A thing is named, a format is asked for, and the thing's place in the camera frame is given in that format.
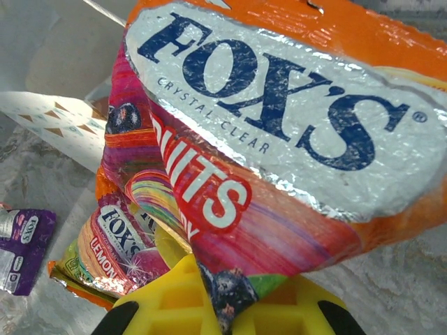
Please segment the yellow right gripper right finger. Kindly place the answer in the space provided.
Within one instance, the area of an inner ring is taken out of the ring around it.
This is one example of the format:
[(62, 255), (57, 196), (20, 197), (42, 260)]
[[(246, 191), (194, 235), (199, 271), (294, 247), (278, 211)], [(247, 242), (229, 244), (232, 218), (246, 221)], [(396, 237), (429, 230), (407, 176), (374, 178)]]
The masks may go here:
[(255, 335), (365, 335), (336, 295), (304, 276), (281, 284), (240, 315), (240, 333)]

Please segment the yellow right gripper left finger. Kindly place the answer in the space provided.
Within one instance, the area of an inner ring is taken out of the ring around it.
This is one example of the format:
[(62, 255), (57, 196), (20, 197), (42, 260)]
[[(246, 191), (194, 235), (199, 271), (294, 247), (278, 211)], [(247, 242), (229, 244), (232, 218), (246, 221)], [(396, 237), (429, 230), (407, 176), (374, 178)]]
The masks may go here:
[(195, 258), (182, 258), (168, 273), (118, 299), (93, 335), (220, 334)]

